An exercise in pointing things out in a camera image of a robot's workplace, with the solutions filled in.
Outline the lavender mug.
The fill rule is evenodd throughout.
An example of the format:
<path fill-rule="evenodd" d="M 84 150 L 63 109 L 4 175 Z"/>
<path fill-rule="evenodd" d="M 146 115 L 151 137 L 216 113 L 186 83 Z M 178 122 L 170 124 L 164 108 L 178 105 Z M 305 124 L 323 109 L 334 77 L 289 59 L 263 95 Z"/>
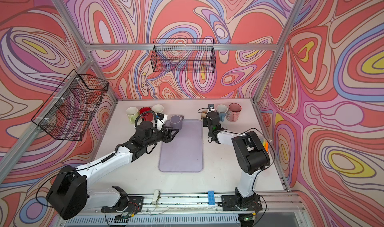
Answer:
<path fill-rule="evenodd" d="M 170 118 L 170 126 L 173 129 L 181 130 L 182 127 L 183 127 L 183 120 L 184 120 L 184 116 L 182 116 L 182 115 L 173 115 Z"/>

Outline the blue floral mug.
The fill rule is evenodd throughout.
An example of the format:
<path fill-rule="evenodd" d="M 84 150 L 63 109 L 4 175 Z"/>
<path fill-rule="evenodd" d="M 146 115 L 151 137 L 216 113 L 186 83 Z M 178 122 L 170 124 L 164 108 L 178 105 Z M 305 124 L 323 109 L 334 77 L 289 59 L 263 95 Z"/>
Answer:
<path fill-rule="evenodd" d="M 224 104 L 219 104 L 217 105 L 216 110 L 219 113 L 220 122 L 224 122 L 228 113 L 228 107 Z"/>

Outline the pink cartoon mug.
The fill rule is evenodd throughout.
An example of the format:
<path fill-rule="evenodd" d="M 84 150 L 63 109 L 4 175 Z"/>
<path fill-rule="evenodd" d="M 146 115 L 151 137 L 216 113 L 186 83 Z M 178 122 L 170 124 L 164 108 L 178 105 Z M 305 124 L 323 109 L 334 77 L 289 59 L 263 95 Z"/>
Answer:
<path fill-rule="evenodd" d="M 227 120 L 230 122 L 236 122 L 240 116 L 242 107 L 238 103 L 231 103 L 228 106 Z"/>

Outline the white mug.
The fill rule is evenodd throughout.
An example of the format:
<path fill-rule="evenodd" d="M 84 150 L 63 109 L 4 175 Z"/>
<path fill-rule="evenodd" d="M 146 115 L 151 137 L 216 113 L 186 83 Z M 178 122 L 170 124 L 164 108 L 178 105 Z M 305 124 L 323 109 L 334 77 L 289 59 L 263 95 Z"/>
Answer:
<path fill-rule="evenodd" d="M 163 114 L 164 106 L 161 104 L 156 104 L 152 107 L 152 111 L 154 111 L 156 114 Z"/>

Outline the red mug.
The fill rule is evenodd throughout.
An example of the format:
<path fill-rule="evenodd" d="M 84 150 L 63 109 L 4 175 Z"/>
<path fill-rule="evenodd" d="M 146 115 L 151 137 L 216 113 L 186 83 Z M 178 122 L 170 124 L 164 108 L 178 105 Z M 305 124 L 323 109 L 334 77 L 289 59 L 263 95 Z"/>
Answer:
<path fill-rule="evenodd" d="M 139 114 L 142 121 L 149 121 L 151 122 L 154 119 L 153 114 L 151 113 L 152 109 L 151 107 L 142 107 L 139 110 Z"/>

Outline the light green mug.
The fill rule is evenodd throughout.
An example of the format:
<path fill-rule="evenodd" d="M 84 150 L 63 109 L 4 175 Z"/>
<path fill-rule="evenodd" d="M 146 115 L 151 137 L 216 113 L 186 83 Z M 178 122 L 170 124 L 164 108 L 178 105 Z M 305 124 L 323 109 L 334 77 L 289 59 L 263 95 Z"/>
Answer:
<path fill-rule="evenodd" d="M 139 109 L 137 107 L 129 107 L 126 110 L 126 115 L 129 118 L 131 124 L 134 124 L 139 116 Z"/>

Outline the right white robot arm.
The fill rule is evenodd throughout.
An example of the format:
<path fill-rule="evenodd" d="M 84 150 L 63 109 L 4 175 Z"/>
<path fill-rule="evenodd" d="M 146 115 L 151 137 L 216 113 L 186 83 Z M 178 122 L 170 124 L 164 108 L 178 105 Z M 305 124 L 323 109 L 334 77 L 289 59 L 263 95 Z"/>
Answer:
<path fill-rule="evenodd" d="M 222 195 L 218 206 L 224 211 L 261 211 L 261 196 L 255 192 L 254 186 L 258 175 L 271 166 L 269 153 L 261 138 L 254 131 L 243 134 L 228 131 L 221 126 L 219 113 L 216 111 L 206 114 L 203 126 L 208 128 L 209 141 L 233 147 L 242 170 L 235 193 Z"/>

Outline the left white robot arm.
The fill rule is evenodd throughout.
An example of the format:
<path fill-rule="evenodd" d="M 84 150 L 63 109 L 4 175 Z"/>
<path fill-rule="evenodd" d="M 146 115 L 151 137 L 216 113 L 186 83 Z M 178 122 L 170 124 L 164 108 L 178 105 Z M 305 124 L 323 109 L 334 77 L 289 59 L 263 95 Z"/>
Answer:
<path fill-rule="evenodd" d="M 64 220 L 69 220 L 82 210 L 101 208 L 104 213 L 123 213 L 132 202 L 119 186 L 96 190 L 92 186 L 102 177 L 118 168 L 128 165 L 143 154 L 150 154 L 148 147 L 158 143 L 171 142 L 179 132 L 178 128 L 165 125 L 154 111 L 153 121 L 135 120 L 135 133 L 114 151 L 90 163 L 73 167 L 64 166 L 57 174 L 46 200 Z"/>

